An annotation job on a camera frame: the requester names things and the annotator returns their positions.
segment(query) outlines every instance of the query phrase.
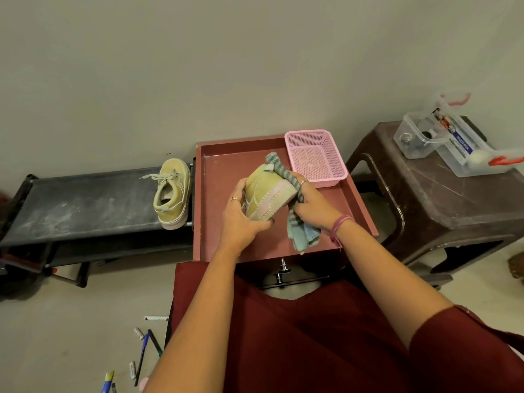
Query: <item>plastic basket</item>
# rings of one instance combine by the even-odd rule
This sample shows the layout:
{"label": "plastic basket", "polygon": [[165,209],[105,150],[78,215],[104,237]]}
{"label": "plastic basket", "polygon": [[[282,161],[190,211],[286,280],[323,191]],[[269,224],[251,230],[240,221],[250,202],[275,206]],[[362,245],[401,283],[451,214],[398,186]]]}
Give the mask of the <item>plastic basket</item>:
{"label": "plastic basket", "polygon": [[329,131],[312,129],[284,135],[291,169],[315,187],[334,186],[347,178],[347,169]]}

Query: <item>red tray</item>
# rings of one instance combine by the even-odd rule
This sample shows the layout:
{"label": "red tray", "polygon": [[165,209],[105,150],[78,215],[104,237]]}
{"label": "red tray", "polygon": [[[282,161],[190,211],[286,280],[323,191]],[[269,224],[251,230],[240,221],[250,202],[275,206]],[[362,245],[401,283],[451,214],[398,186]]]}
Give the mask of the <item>red tray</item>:
{"label": "red tray", "polygon": [[[211,260],[220,239],[222,211],[230,200],[235,184],[264,164],[266,155],[271,151],[276,151],[282,164],[290,167],[284,135],[200,142],[196,145],[193,260]],[[378,236],[377,228],[350,176],[336,186],[324,187],[320,191],[340,212],[351,215],[374,237]],[[240,262],[298,254],[287,235],[287,215],[287,207],[279,210],[273,217],[275,224],[270,230],[260,233],[242,252]],[[306,252],[335,248],[329,237],[322,234],[320,242]]]}

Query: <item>cloth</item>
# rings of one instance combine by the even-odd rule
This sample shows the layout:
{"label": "cloth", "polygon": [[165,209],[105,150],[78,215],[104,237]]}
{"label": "cloth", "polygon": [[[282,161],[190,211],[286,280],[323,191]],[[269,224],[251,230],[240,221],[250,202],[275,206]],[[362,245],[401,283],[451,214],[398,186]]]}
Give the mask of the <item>cloth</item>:
{"label": "cloth", "polygon": [[[172,331],[206,267],[177,265]],[[429,319],[408,353],[372,298],[345,280],[289,301],[235,276],[224,392],[504,393],[523,386],[522,360],[458,308]]]}
{"label": "cloth", "polygon": [[320,241],[320,229],[304,223],[302,219],[293,211],[293,207],[297,202],[304,202],[304,195],[302,195],[302,186],[291,173],[282,165],[280,158],[276,152],[271,152],[266,156],[266,163],[272,165],[272,170],[279,174],[282,178],[291,182],[298,191],[298,196],[289,203],[288,215],[288,238],[293,240],[293,247],[304,254],[308,247],[317,245]]}

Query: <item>bracelet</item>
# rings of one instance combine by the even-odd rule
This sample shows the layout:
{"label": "bracelet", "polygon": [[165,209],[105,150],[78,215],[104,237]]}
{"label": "bracelet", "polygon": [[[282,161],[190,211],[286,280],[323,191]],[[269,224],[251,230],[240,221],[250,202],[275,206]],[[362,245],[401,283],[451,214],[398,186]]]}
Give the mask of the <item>bracelet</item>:
{"label": "bracelet", "polygon": [[331,239],[331,242],[335,244],[338,248],[342,247],[342,243],[340,242],[340,240],[337,237],[338,228],[344,221],[348,221],[348,220],[354,221],[354,219],[351,218],[349,215],[342,215],[340,218],[338,218],[335,221],[335,223],[333,224],[333,227],[331,228],[331,233],[329,235],[329,238]]}

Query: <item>sneaker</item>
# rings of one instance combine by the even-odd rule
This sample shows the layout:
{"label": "sneaker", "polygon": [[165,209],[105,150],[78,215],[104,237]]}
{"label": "sneaker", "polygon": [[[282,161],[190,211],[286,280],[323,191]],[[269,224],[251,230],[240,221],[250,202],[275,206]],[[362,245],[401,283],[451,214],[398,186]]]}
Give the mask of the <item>sneaker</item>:
{"label": "sneaker", "polygon": [[252,221],[267,221],[297,193],[297,189],[289,181],[268,168],[268,165],[262,164],[246,182],[246,217]]}
{"label": "sneaker", "polygon": [[158,174],[149,174],[143,178],[158,181],[158,189],[153,199],[153,208],[158,220],[167,230],[182,227],[187,221],[191,173],[187,164],[180,159],[167,160]]}

